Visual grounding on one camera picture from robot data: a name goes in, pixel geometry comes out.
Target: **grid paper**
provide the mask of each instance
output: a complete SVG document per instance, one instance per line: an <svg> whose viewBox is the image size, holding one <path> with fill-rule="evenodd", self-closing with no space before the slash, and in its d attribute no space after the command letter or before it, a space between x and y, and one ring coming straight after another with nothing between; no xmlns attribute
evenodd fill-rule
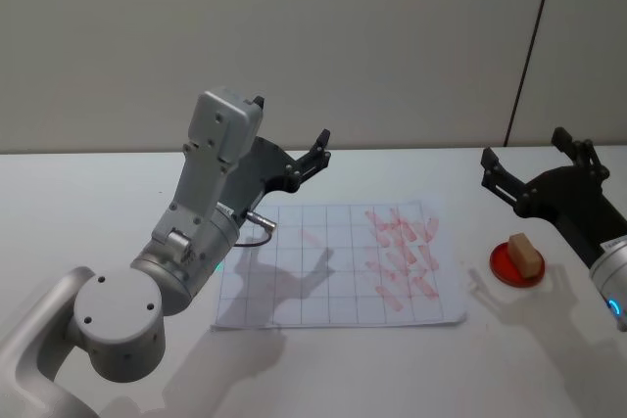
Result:
<svg viewBox="0 0 627 418"><path fill-rule="evenodd" d="M436 205L259 206L269 243L223 263L213 326L402 326L464 317ZM239 243L265 236L246 223Z"/></svg>

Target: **yellow sponge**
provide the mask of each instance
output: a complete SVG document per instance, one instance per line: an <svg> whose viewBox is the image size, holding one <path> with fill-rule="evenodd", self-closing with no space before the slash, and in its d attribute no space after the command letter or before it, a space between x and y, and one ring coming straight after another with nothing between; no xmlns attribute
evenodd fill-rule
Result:
<svg viewBox="0 0 627 418"><path fill-rule="evenodd" d="M525 234L509 237L507 253L523 278L533 278L540 273L542 259Z"/></svg>

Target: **table surface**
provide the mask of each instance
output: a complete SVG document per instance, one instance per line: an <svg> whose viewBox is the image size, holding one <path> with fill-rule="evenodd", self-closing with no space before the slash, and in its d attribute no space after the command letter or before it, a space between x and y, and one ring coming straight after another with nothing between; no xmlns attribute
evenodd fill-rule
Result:
<svg viewBox="0 0 627 418"><path fill-rule="evenodd" d="M496 151L523 180L567 163L552 148ZM627 213L627 147L599 154L612 172L605 194ZM187 310L166 319L167 351L149 377L107 382L75 350L57 382L105 418L622 415L627 337L549 223L516 217L481 187L480 155L335 151L297 195L270 196L318 204L441 195L468 292L464 323L210 333L212 278ZM169 202L182 162L180 154L0 157L0 322L38 283L73 265L127 266ZM491 250L521 231L549 267L531 290L501 284L488 266Z"/></svg>

